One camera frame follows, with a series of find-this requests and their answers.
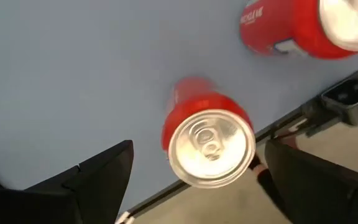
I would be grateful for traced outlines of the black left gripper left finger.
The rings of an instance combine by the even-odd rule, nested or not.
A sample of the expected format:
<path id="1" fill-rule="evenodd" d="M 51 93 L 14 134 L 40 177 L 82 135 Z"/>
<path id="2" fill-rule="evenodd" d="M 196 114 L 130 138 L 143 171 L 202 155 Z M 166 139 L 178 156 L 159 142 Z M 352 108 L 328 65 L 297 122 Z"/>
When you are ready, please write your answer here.
<path id="1" fill-rule="evenodd" d="M 0 189 L 0 224 L 114 224 L 133 160 L 125 140 L 25 190 Z"/>

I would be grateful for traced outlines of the red Fanta strawberry can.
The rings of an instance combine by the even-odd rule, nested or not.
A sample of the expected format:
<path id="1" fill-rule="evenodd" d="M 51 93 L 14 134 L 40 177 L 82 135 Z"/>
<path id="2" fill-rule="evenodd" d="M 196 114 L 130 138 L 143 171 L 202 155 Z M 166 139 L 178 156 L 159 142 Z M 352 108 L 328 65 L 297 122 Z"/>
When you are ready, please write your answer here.
<path id="1" fill-rule="evenodd" d="M 256 152 L 246 110 L 216 83 L 184 77 L 173 86 L 161 143 L 174 173 L 200 189 L 229 185 L 250 166 Z"/>
<path id="2" fill-rule="evenodd" d="M 346 58 L 358 54 L 358 0 L 249 0 L 239 33 L 262 55 Z"/>

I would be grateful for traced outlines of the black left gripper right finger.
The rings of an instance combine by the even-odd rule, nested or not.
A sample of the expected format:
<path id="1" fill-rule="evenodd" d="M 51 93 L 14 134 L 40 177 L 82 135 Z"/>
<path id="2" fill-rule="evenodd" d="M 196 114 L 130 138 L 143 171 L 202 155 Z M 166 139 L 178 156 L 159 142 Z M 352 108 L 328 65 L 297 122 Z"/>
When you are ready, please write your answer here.
<path id="1" fill-rule="evenodd" d="M 265 160 L 293 224 L 358 224 L 358 172 L 278 140 Z"/>

